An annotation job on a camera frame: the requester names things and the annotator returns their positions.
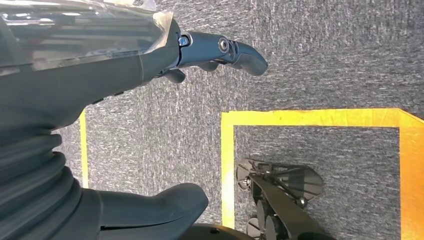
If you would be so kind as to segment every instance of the clear plastic cover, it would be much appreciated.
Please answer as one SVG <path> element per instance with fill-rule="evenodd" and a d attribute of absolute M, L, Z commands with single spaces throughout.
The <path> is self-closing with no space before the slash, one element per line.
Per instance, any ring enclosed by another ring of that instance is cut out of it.
<path fill-rule="evenodd" d="M 98 0 L 0 0 L 0 69 L 46 70 L 143 55 L 167 43 L 172 11 Z"/>

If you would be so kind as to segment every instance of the metal bolt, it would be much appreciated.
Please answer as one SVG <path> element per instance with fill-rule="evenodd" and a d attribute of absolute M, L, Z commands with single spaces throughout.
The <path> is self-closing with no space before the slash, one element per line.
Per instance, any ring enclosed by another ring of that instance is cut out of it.
<path fill-rule="evenodd" d="M 298 199 L 298 204 L 297 204 L 300 208 L 304 208 L 306 206 L 306 200 L 303 197 L 299 197 Z"/>
<path fill-rule="evenodd" d="M 221 37 L 218 41 L 219 50 L 223 53 L 227 53 L 230 49 L 230 43 L 226 38 Z"/>
<path fill-rule="evenodd" d="M 178 39 L 178 45 L 180 47 L 185 47 L 185 46 L 188 46 L 189 44 L 190 44 L 190 40 L 189 40 L 188 37 L 186 37 L 186 36 L 179 37 L 179 39 Z"/>
<path fill-rule="evenodd" d="M 246 178 L 243 180 L 243 183 L 244 183 L 244 184 L 246 184 L 246 186 L 250 186 L 250 185 L 251 185 L 251 179 L 250 179 L 250 178 L 248 178 L 248 177 L 246 177 Z"/>

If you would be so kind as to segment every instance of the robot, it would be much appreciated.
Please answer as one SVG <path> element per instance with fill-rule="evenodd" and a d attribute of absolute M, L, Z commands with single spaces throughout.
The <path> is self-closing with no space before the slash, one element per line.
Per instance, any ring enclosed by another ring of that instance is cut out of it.
<path fill-rule="evenodd" d="M 208 206 L 184 183 L 156 196 L 81 188 L 52 131 L 83 109 L 183 68 L 260 76 L 267 61 L 219 34 L 181 31 L 172 15 L 98 0 L 0 1 L 0 240 L 332 240 L 302 211 L 321 194 L 306 166 L 240 162 L 257 213 L 246 233 L 195 224 Z"/>

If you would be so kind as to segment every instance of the wheel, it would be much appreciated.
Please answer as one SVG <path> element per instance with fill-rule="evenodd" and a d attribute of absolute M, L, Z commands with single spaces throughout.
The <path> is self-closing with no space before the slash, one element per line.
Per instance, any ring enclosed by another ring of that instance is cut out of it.
<path fill-rule="evenodd" d="M 287 230 L 276 216 L 267 216 L 265 221 L 266 240 L 284 240 L 288 239 Z"/>
<path fill-rule="evenodd" d="M 249 219 L 247 222 L 246 234 L 255 240 L 261 239 L 261 230 L 259 229 L 258 219 L 256 217 Z"/>
<path fill-rule="evenodd" d="M 273 214 L 271 206 L 266 200 L 258 200 L 256 205 L 257 221 L 261 233 L 265 232 L 265 220 L 268 215 Z"/>

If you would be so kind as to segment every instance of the yellow tape square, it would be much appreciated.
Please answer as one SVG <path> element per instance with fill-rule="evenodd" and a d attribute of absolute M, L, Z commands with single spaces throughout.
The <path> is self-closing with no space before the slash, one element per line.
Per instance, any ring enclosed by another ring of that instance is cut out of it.
<path fill-rule="evenodd" d="M 399 128 L 400 236 L 424 239 L 424 120 L 399 108 L 230 111 L 221 118 L 222 224 L 235 228 L 234 126 Z"/>

